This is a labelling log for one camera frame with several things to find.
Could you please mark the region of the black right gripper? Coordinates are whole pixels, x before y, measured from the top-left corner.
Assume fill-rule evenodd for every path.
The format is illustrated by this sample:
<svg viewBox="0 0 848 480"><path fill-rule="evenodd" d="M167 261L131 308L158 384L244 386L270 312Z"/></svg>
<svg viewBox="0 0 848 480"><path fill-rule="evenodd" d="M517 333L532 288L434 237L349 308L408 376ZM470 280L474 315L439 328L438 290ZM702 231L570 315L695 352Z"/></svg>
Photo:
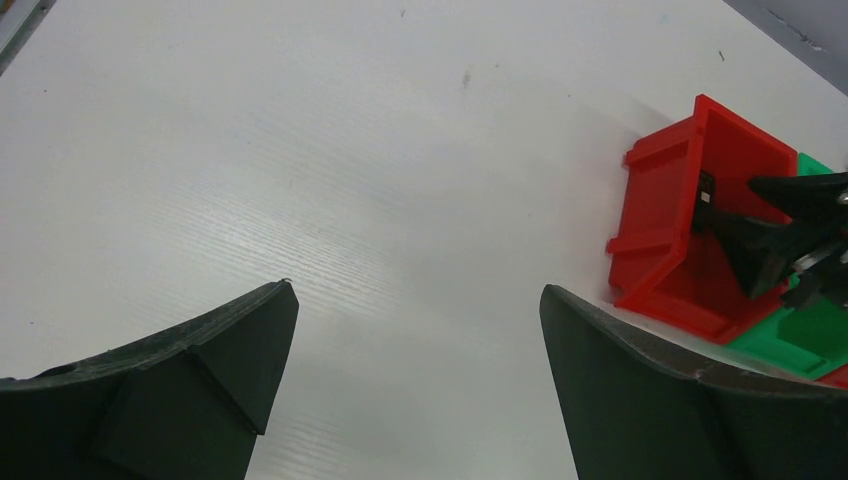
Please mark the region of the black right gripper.
<svg viewBox="0 0 848 480"><path fill-rule="evenodd" d="M758 298L796 279L782 295L787 308L804 310L827 300L846 310L847 223L840 218L847 215L847 173L757 176L748 187L793 220L783 225L716 210L708 231L743 293Z"/></svg>

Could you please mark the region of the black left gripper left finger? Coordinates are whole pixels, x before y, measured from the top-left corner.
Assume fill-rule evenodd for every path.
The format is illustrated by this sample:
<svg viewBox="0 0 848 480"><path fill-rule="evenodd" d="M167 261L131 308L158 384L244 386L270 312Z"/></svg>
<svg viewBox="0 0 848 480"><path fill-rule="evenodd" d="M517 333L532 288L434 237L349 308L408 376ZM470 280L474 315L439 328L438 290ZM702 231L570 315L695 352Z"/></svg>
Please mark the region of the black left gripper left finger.
<svg viewBox="0 0 848 480"><path fill-rule="evenodd" d="M5 479L242 479L296 327L288 280L104 353L1 382Z"/></svg>

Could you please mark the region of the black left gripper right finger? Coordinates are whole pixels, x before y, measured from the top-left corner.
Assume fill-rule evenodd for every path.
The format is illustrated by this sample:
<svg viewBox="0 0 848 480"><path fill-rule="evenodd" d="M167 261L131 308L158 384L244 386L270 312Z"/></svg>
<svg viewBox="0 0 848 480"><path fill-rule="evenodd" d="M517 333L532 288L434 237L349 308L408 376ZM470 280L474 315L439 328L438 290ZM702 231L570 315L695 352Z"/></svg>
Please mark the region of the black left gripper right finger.
<svg viewBox="0 0 848 480"><path fill-rule="evenodd" d="M688 350L563 287L539 315L582 479L843 479L847 394Z"/></svg>

